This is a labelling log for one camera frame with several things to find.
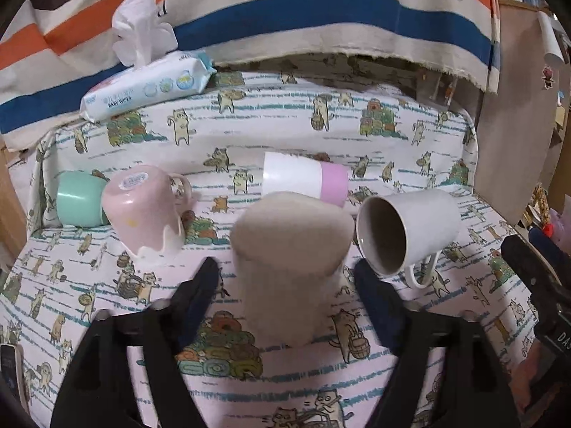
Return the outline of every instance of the paper roll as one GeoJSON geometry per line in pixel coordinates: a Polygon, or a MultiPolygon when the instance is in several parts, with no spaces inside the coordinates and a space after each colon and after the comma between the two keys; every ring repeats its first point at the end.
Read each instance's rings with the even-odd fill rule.
{"type": "Polygon", "coordinates": [[[538,11],[539,25],[541,27],[541,38],[543,39],[544,60],[552,68],[559,68],[563,65],[563,54],[555,38],[551,20],[543,11],[538,11]]]}

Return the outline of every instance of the mug handle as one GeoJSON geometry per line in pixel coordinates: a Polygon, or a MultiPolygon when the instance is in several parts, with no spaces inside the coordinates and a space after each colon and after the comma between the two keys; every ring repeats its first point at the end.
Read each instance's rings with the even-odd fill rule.
{"type": "Polygon", "coordinates": [[[432,281],[434,280],[434,269],[436,267],[436,262],[438,262],[438,258],[442,251],[436,251],[432,254],[427,261],[426,266],[426,273],[422,279],[422,282],[419,283],[415,278],[415,265],[409,265],[404,271],[404,280],[409,288],[417,288],[417,289],[424,289],[429,285],[432,285],[432,281]]]}
{"type": "Polygon", "coordinates": [[[176,174],[176,173],[172,173],[172,174],[168,174],[169,177],[175,177],[178,178],[183,186],[183,189],[185,190],[185,194],[182,197],[179,196],[175,196],[176,198],[176,211],[182,215],[182,213],[187,210],[188,204],[190,203],[190,201],[192,200],[192,188],[190,186],[190,182],[188,181],[188,179],[186,177],[184,177],[181,174],[176,174]]]}

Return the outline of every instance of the patterned fabric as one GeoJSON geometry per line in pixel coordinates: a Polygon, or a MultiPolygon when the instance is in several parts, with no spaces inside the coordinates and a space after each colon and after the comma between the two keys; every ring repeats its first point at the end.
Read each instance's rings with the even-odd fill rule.
{"type": "MultiPolygon", "coordinates": [[[[121,1],[25,1],[0,40],[0,132],[10,148],[75,119],[81,97],[124,69],[111,49],[121,1]]],[[[157,2],[179,49],[204,48],[218,65],[308,52],[397,57],[497,91],[497,0],[157,2]]]]}
{"type": "MultiPolygon", "coordinates": [[[[324,66],[321,59],[311,62],[314,71],[324,66]]],[[[58,389],[93,312],[128,313],[168,297],[208,255],[219,260],[223,284],[196,341],[177,356],[208,426],[365,425],[395,357],[376,340],[356,296],[351,269],[360,256],[355,245],[312,344],[288,348],[254,336],[243,314],[228,234],[244,208],[261,197],[268,150],[346,165],[345,208],[353,213],[370,194],[431,187],[451,192],[463,229],[441,256],[434,283],[412,290],[401,275],[392,283],[403,299],[425,310],[478,317],[507,372],[523,359],[536,312],[529,291],[498,251],[513,229],[472,194],[477,142],[467,114],[438,114],[395,87],[351,84],[341,75],[324,82],[321,75],[302,78],[293,71],[226,72],[214,82],[219,89],[199,97],[102,124],[70,125],[42,140],[30,198],[33,236],[0,282],[0,336],[24,349],[31,413],[41,426],[50,423],[58,389]],[[176,111],[188,121],[182,137],[168,122],[176,111]],[[197,198],[192,213],[183,217],[184,249],[172,264],[154,271],[138,270],[110,227],[58,228],[52,204],[64,170],[110,178],[138,163],[187,175],[197,198]],[[42,213],[44,226],[51,228],[40,226],[42,213]]],[[[141,350],[130,354],[143,420],[155,427],[141,350]]],[[[426,422],[442,364],[442,352],[433,351],[416,426],[426,422]]]]}

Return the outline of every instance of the pink mug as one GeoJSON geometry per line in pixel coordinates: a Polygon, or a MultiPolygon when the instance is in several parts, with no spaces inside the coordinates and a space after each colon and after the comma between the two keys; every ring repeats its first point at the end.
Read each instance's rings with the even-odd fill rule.
{"type": "Polygon", "coordinates": [[[182,175],[137,165],[112,177],[102,206],[129,255],[158,265],[172,259],[185,242],[181,214],[191,197],[190,183],[182,175]],[[173,178],[181,180],[182,187],[174,190],[173,178]]]}

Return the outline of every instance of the striped cloth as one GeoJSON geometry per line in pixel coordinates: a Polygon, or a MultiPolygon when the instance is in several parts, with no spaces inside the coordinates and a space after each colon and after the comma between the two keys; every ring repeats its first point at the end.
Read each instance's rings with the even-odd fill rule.
{"type": "MultiPolygon", "coordinates": [[[[0,40],[0,132],[32,146],[76,119],[122,69],[111,17],[123,0],[27,0],[0,40]]],[[[496,92],[497,0],[157,0],[179,49],[219,65],[305,52],[398,57],[496,92]]]]}

